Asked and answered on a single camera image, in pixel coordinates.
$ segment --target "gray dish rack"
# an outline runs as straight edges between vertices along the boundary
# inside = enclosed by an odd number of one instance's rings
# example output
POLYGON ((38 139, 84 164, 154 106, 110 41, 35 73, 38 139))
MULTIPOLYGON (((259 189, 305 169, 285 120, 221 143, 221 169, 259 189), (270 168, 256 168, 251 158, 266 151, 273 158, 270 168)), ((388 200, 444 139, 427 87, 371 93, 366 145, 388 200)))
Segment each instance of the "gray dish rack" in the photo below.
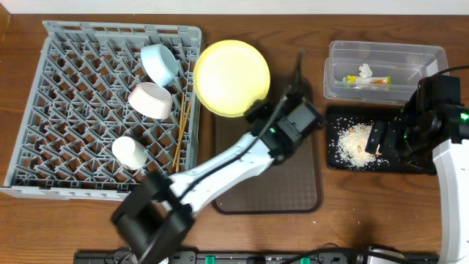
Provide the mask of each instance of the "gray dish rack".
POLYGON ((193 102, 182 137, 180 166, 191 169, 199 148, 200 102, 193 68, 203 49, 194 26, 43 21, 48 31, 4 186, 13 197, 122 200, 152 172, 174 172, 182 92, 193 102), (139 114, 128 95, 151 81, 140 60, 146 45, 162 43, 178 60, 168 88, 169 118, 139 114), (147 163, 136 171, 111 152, 119 136, 141 142, 147 163))

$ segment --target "black tray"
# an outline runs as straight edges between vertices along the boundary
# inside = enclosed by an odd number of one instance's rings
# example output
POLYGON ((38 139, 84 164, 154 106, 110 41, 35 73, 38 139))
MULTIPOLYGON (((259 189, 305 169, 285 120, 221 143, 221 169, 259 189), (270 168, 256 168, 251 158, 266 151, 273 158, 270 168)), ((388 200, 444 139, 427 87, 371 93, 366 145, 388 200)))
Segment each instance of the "black tray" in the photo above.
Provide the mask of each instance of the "black tray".
MULTIPOLYGON (((331 106, 326 111, 326 146, 328 149, 328 164, 333 169, 356 170, 347 167, 347 163, 340 163, 340 159, 336 158, 337 145, 339 141, 339 131, 358 123, 371 125, 375 120, 392 122, 399 116, 400 108, 396 107, 363 107, 363 106, 331 106)), ((406 172, 419 173, 416 168, 403 164, 397 157, 386 157, 388 163, 378 163, 377 160, 370 163, 366 168, 361 169, 373 172, 406 172)))

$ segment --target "white arm segment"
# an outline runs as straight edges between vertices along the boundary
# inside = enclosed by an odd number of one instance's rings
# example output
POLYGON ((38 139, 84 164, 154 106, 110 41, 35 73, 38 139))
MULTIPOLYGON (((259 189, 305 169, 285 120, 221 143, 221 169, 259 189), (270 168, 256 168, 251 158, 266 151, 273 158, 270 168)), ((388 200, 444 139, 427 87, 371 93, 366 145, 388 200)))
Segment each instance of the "white arm segment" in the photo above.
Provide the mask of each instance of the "white arm segment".
MULTIPOLYGON (((234 158, 236 155, 241 153, 254 140, 254 138, 255 137, 250 133, 247 133, 241 137, 240 141, 235 145, 206 163, 188 170, 187 172, 169 176, 173 182, 170 188, 174 192, 174 195, 179 197, 189 184, 202 176, 205 172, 208 172, 217 165, 234 158)), ((256 144, 245 155, 243 155, 243 157, 241 157, 241 159, 218 170, 196 185, 191 192, 184 196, 181 204, 191 205, 193 215, 196 215, 205 205, 220 194, 229 190, 241 181, 249 177, 257 176, 265 171, 273 161, 269 152, 270 150, 264 142, 262 140, 258 140, 256 144)))
POLYGON ((469 141, 433 150, 440 181, 443 239, 439 264, 469 263, 469 141))

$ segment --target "transparent bin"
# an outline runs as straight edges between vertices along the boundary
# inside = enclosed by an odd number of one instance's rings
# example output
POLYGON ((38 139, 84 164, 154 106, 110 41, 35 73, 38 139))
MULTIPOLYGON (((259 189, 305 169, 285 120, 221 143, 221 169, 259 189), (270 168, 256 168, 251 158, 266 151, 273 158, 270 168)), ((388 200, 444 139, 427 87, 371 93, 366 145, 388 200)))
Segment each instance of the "transparent bin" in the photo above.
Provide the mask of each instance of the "transparent bin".
POLYGON ((401 105, 410 99, 421 78, 448 68, 443 48, 426 45, 333 41, 324 66, 324 96, 401 105), (391 77, 391 84, 351 84, 347 75, 357 76, 363 63, 373 77, 391 77))

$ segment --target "white cup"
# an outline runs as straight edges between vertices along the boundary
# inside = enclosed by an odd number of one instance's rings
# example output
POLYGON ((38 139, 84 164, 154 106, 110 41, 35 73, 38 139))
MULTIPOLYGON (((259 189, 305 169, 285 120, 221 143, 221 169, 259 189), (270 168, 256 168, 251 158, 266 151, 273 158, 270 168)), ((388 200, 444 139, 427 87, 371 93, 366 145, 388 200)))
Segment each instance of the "white cup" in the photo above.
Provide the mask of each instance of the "white cup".
POLYGON ((147 162, 145 147, 129 136, 121 136, 112 143, 112 153, 126 169, 140 169, 147 162))
POLYGON ((138 113, 163 120, 169 117, 173 101, 168 90, 153 83, 137 84, 129 95, 129 104, 138 113))
POLYGON ((163 44, 149 45, 141 50, 141 62, 148 76, 164 87, 177 76, 177 62, 173 53, 163 44))

